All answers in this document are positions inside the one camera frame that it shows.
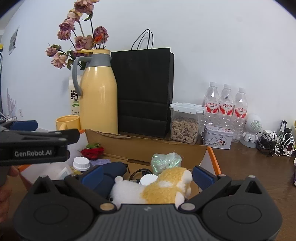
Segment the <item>person's left hand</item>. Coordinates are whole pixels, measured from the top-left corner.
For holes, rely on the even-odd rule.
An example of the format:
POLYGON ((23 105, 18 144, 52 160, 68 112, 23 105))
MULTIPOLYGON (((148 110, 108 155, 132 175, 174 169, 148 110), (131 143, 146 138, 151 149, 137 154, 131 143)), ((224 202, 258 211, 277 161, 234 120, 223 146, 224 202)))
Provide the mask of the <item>person's left hand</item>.
POLYGON ((12 194, 11 187, 6 180, 6 183, 1 186, 0 192, 0 218, 1 222, 4 222, 8 219, 8 211, 10 206, 10 196, 12 194))

